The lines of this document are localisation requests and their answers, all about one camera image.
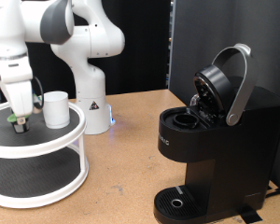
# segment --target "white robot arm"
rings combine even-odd
[[[125,39],[120,28],[106,16],[102,0],[73,0],[73,11],[88,22],[75,26],[73,36],[63,45],[51,45],[53,52],[72,69],[77,91],[76,104],[83,110],[85,134],[98,134],[111,126],[110,105],[105,98],[105,74],[88,58],[118,55]]]
[[[71,0],[0,0],[0,87],[18,124],[33,112],[33,72],[25,41],[63,44],[73,28]]]

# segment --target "wooden table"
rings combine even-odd
[[[183,103],[168,90],[111,95],[107,101],[116,125],[106,133],[85,136],[90,173],[81,188],[40,208],[0,207],[0,224],[157,224],[155,195],[183,185],[186,173],[185,163],[170,161],[158,151],[159,115]],[[280,195],[268,198],[258,213],[264,220],[260,223],[280,224]],[[219,223],[244,224],[240,217]]]

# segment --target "white cup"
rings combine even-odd
[[[68,94],[64,91],[46,92],[43,113],[48,128],[61,129],[66,127],[70,122]]]

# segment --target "coffee maker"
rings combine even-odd
[[[235,54],[244,59],[244,77],[222,72]],[[263,206],[280,139],[280,97],[255,86],[257,70],[247,45],[226,48],[195,74],[190,106],[161,113],[159,151],[187,170],[185,185],[156,195],[160,223],[208,223]]]

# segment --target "coffee maker handle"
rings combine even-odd
[[[245,62],[245,73],[242,84],[235,96],[231,105],[231,109],[226,117],[226,122],[229,126],[233,126],[240,120],[246,103],[256,85],[259,73],[259,67],[256,59],[251,54],[251,48],[245,44],[236,44],[234,47],[229,47],[222,50],[213,60],[213,65],[222,70],[225,62],[233,55],[240,53]]]

